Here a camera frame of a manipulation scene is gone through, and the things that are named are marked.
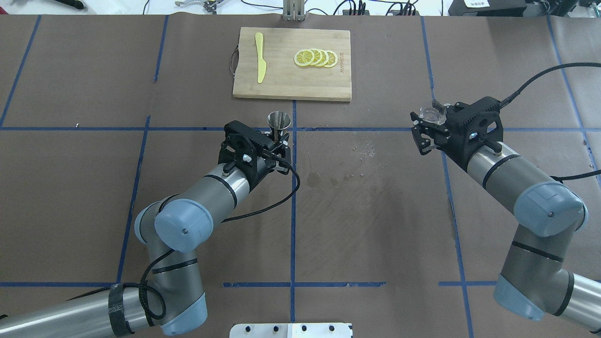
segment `knife handle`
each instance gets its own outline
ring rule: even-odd
[[[259,60],[263,59],[263,33],[255,33],[255,42],[257,43],[257,56]]]

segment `white metal plate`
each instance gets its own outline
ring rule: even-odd
[[[348,323],[236,324],[230,338],[353,338]]]

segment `black box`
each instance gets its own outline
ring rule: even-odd
[[[469,8],[464,0],[453,0],[450,16],[522,16],[526,9],[525,0],[489,0],[488,7]]]

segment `knife blade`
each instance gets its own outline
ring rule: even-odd
[[[267,62],[263,59],[263,33],[257,32],[255,34],[255,43],[257,44],[257,82],[262,83],[265,78],[265,72],[267,71]]]

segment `clear glass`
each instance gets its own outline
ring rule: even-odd
[[[419,117],[440,126],[447,120],[447,107],[437,100],[428,101],[419,109]]]

